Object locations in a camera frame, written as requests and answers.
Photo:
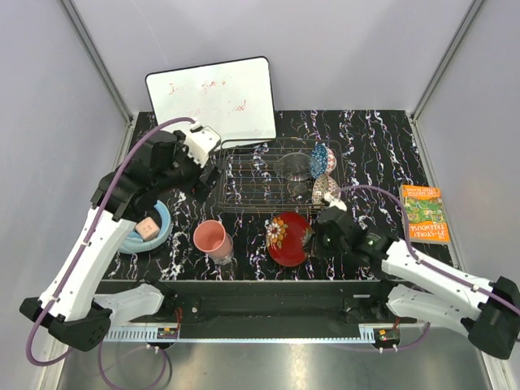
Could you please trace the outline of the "red floral plate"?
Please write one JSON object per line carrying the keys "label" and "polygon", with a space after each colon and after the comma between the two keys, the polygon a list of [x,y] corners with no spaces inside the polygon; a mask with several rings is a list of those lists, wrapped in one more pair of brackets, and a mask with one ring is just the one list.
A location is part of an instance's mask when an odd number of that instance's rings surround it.
{"label": "red floral plate", "polygon": [[275,262],[283,267],[297,267],[307,258],[302,237],[312,231],[310,223],[295,212],[276,215],[266,227],[266,247]]}

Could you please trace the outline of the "pink tumbler cup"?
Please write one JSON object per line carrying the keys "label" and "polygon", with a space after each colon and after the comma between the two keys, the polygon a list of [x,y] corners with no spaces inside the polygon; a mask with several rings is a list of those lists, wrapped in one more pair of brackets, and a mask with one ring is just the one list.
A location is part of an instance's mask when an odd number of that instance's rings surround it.
{"label": "pink tumbler cup", "polygon": [[193,233],[193,243],[218,265],[227,265],[232,261],[232,238],[217,220],[200,223]]}

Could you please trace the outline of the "red patterned white bowl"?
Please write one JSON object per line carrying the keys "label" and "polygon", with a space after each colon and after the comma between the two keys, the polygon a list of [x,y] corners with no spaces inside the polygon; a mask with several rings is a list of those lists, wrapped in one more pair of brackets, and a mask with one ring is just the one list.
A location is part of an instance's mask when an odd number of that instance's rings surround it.
{"label": "red patterned white bowl", "polygon": [[340,199],[341,190],[331,176],[322,174],[314,182],[311,197],[312,203],[314,205],[324,205],[326,194],[330,194],[335,199]]}

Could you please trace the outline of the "clear glass plate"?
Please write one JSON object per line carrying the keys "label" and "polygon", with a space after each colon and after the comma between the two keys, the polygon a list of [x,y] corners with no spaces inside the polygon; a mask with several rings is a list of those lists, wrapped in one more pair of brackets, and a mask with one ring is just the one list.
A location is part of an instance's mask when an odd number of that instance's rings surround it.
{"label": "clear glass plate", "polygon": [[308,154],[294,152],[285,154],[274,165],[275,173],[291,181],[304,181],[312,177],[312,171],[319,166],[318,161]]}

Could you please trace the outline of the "blue patterned bowl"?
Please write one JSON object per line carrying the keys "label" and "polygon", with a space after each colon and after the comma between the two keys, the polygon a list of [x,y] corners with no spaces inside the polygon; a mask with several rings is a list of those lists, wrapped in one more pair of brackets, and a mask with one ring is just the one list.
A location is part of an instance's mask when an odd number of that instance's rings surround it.
{"label": "blue patterned bowl", "polygon": [[323,143],[317,144],[310,153],[310,173],[314,179],[331,174],[337,165],[334,152]]}

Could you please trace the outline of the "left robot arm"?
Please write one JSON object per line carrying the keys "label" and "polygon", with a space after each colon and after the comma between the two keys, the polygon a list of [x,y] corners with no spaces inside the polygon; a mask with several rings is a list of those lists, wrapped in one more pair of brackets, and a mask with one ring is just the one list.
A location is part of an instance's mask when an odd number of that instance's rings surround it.
{"label": "left robot arm", "polygon": [[159,322],[175,313],[169,288],[144,282],[124,292],[96,293],[123,241],[161,193],[181,189],[198,201],[219,178],[213,169],[200,179],[220,135],[209,127],[173,133],[149,132],[114,171],[100,181],[77,242],[51,285],[24,299],[19,311],[61,343],[88,352],[113,326],[153,316]]}

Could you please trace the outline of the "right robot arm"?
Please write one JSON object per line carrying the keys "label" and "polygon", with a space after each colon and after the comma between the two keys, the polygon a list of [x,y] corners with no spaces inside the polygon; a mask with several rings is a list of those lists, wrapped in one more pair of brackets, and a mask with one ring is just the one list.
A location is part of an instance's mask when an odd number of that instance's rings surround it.
{"label": "right robot arm", "polygon": [[460,271],[391,232],[360,227],[336,206],[318,216],[303,244],[317,258],[342,256],[379,279],[390,277],[388,294],[368,304],[376,321],[418,319],[465,336],[494,358],[510,358],[519,337],[519,288],[511,279]]}

